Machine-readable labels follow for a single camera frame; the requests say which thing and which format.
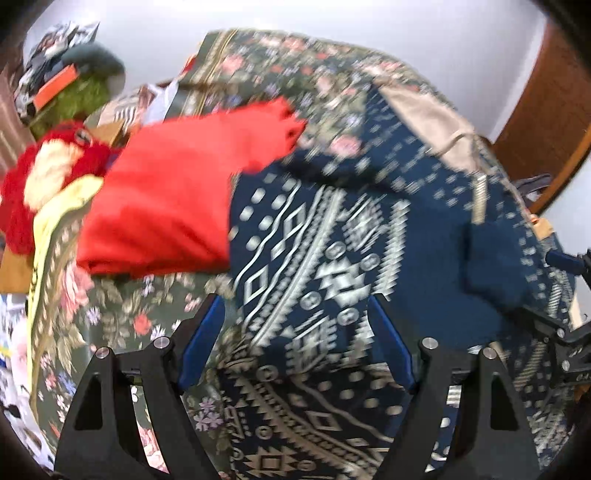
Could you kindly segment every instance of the wall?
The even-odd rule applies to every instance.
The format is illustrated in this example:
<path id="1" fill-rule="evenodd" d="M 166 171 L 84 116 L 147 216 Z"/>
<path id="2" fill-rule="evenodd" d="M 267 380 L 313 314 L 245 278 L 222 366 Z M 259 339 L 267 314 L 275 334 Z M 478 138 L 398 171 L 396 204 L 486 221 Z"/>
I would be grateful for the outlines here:
<path id="1" fill-rule="evenodd" d="M 277 28 L 377 48 L 429 78 L 495 140 L 521 95 L 545 19 L 530 0 L 55 0 L 25 56 L 56 22 L 100 20 L 125 88 L 173 77 L 208 30 Z"/>
<path id="2" fill-rule="evenodd" d="M 591 155 L 585 160 L 573 180 L 544 212 L 560 238 L 564 251 L 571 255 L 585 253 L 591 248 Z M 577 297 L 581 312 L 591 316 L 591 290 L 582 278 L 577 279 Z"/>

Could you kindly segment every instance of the brown wooden door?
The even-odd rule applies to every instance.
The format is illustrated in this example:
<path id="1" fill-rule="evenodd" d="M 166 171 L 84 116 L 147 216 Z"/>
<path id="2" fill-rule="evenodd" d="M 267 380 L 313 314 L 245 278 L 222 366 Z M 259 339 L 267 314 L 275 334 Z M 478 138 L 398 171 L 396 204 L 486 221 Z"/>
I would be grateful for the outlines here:
<path id="1" fill-rule="evenodd" d="M 493 150 L 511 180 L 556 178 L 590 124 L 591 77 L 549 24 L 530 81 Z"/>

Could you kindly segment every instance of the navy blue patterned fabric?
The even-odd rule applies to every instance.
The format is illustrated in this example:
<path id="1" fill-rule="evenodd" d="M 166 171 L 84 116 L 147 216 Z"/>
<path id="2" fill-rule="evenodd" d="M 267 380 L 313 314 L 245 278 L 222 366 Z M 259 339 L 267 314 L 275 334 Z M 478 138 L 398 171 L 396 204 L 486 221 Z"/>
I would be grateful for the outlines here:
<path id="1" fill-rule="evenodd" d="M 544 266 L 547 248 L 502 173 L 479 180 L 447 168 L 377 89 L 367 95 L 358 158 L 296 151 L 243 175 L 233 195 L 230 268 L 243 335 L 220 381 L 240 478 L 375 473 L 410 400 L 372 340 L 366 302 L 375 293 L 420 336 L 462 349 L 502 340 L 532 425 L 556 427 L 539 430 L 547 435 L 538 451 L 557 444 L 563 417 L 549 412 L 565 396 L 547 394 L 545 346 L 501 311 L 518 290 L 527 304 L 566 319 L 571 279 Z M 481 228 L 472 223 L 479 202 Z M 510 248 L 482 235 L 486 228 Z M 503 261 L 495 262 L 499 249 Z M 431 468 L 447 455 L 459 395 L 450 390 Z"/>

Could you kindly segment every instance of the red garment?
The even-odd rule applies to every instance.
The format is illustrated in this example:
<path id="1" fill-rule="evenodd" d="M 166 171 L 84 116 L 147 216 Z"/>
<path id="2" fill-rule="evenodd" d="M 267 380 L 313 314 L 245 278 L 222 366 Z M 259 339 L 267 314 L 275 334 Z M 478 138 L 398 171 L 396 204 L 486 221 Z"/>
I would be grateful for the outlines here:
<path id="1" fill-rule="evenodd" d="M 228 270 L 231 177 L 289 154 L 305 126 L 280 98 L 143 128 L 93 199 L 77 264 L 136 278 Z"/>
<path id="2" fill-rule="evenodd" d="M 35 145 L 28 147 L 19 157 L 17 165 L 10 170 L 2 182 L 2 211 L 6 215 L 2 218 L 0 229 L 5 233 L 6 243 L 13 253 L 29 255 L 35 251 L 33 239 L 33 219 L 37 212 L 33 212 L 24 204 L 24 190 L 27 177 L 35 163 L 35 157 L 44 142 L 60 139 L 67 143 L 76 143 L 84 154 L 72 166 L 72 172 L 64 179 L 63 189 L 81 176 L 92 174 L 103 176 L 105 166 L 109 160 L 111 149 L 97 140 L 84 140 L 79 135 L 83 131 L 88 140 L 90 134 L 84 125 L 79 122 L 69 122 L 59 125 L 39 140 Z"/>

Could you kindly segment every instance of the silver screw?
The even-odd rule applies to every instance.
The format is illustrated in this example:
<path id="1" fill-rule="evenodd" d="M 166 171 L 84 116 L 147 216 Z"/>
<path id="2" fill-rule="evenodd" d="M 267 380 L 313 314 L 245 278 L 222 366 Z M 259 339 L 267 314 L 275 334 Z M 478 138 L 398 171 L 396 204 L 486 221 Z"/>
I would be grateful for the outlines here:
<path id="1" fill-rule="evenodd" d="M 496 358 L 496 352 L 494 348 L 487 346 L 486 348 L 482 349 L 482 355 L 487 357 L 489 360 L 494 360 Z"/>
<path id="2" fill-rule="evenodd" d="M 421 342 L 423 346 L 429 350 L 435 350 L 439 346 L 439 342 L 435 338 L 426 337 Z"/>
<path id="3" fill-rule="evenodd" d="M 96 351 L 95 355 L 102 360 L 109 355 L 109 349 L 105 346 L 102 346 Z"/>
<path id="4" fill-rule="evenodd" d="M 170 338 L 168 337 L 158 337 L 154 340 L 154 346 L 156 348 L 162 349 L 166 348 L 168 345 L 170 345 Z"/>

